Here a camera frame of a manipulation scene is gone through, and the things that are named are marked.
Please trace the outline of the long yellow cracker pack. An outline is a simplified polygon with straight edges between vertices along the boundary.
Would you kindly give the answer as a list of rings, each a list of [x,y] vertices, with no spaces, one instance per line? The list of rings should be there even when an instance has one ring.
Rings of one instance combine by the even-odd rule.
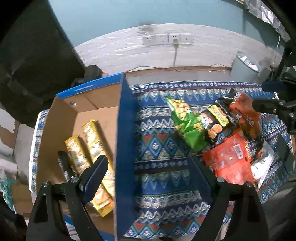
[[[113,155],[98,121],[88,121],[82,126],[82,130],[92,162],[94,163],[100,155],[104,155],[108,159],[107,172],[92,200],[94,207],[97,210],[102,210],[113,205],[113,197],[115,196],[115,174],[112,164]]]

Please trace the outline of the black yellow snack bag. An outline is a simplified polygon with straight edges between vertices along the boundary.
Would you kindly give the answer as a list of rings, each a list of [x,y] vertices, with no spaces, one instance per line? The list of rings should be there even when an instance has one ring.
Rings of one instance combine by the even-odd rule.
[[[58,151],[58,164],[63,172],[65,181],[68,182],[73,177],[78,177],[75,167],[72,165],[71,160],[65,151]]]

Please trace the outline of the red orange snack bag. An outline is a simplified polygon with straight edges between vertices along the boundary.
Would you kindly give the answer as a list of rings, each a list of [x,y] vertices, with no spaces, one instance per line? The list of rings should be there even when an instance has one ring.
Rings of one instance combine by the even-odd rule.
[[[204,152],[202,158],[205,165],[214,170],[216,177],[232,184],[254,183],[248,141],[240,128],[222,144]]]

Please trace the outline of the light blue trash bin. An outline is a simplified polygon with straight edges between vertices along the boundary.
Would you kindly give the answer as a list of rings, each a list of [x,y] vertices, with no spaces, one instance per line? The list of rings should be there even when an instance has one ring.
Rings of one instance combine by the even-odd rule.
[[[253,82],[262,71],[260,64],[252,56],[238,51],[230,71],[229,81]]]

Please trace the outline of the white silver snack bag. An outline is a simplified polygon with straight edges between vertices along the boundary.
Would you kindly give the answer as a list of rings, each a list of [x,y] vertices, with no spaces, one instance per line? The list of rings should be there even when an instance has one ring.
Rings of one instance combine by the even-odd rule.
[[[262,186],[274,159],[275,153],[273,148],[266,140],[264,140],[260,157],[251,164],[251,171],[256,190]]]

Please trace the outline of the orange chip bag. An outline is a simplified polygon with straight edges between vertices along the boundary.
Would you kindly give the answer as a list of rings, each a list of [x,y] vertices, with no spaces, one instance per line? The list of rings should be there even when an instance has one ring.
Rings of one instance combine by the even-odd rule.
[[[234,90],[233,88],[227,96],[219,97],[218,100],[227,107],[229,113],[235,118],[236,123],[248,141],[255,141],[255,153],[252,160],[254,162],[262,154],[261,114],[253,109],[252,99],[246,93]]]

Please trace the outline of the patterned blue tablecloth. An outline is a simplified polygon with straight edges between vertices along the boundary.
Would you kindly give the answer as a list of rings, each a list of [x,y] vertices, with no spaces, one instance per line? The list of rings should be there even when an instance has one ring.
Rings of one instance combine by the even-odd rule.
[[[83,137],[82,126],[96,120],[115,157],[115,208],[105,232],[115,238],[157,238],[196,233],[209,209],[189,172],[193,153],[177,135],[168,97],[184,100],[201,112],[234,88],[252,98],[277,96],[259,84],[243,82],[165,81],[129,85],[112,75],[56,95],[41,112],[32,144],[29,188],[64,181],[57,152],[65,141]]]

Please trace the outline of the black orange biscuit bag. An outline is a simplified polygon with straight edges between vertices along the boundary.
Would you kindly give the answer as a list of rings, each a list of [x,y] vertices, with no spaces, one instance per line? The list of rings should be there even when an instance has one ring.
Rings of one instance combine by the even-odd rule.
[[[212,147],[222,144],[238,129],[234,117],[229,113],[226,106],[217,100],[200,113],[200,118],[205,130],[206,140]]]

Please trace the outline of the green pea snack bag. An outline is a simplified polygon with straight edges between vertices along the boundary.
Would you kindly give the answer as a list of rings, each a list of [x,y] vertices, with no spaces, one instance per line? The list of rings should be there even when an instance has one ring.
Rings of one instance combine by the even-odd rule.
[[[200,115],[184,100],[167,98],[166,103],[171,110],[171,119],[177,133],[194,152],[201,151],[207,142]]]

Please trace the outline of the blue cardboard box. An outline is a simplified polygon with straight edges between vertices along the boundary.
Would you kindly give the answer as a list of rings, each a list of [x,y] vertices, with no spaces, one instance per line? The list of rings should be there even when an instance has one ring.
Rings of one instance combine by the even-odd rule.
[[[115,240],[122,238],[136,220],[134,199],[135,118],[137,101],[123,73],[110,75],[60,92],[46,116],[39,145],[32,189],[44,181],[64,180],[58,151],[78,137],[90,162],[106,154],[113,180],[106,189],[114,198],[113,216],[99,223]]]

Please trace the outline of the black device on box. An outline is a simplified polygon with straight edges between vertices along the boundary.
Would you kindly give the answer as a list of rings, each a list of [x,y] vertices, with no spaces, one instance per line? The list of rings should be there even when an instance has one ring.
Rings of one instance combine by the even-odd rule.
[[[89,65],[85,68],[84,76],[82,78],[75,78],[71,83],[71,87],[76,87],[92,80],[102,78],[102,76],[103,71],[101,68],[96,65]]]

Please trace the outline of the dark hanging clothes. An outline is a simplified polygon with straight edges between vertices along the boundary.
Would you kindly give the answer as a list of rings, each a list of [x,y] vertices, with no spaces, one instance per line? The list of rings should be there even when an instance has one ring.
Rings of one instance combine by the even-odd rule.
[[[33,127],[85,66],[49,1],[1,1],[1,105]]]

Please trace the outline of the white wall socket strip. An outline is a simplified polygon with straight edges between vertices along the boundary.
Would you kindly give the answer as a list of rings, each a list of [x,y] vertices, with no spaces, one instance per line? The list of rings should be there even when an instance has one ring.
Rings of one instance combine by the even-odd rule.
[[[192,44],[193,37],[189,33],[152,34],[142,36],[144,46]]]

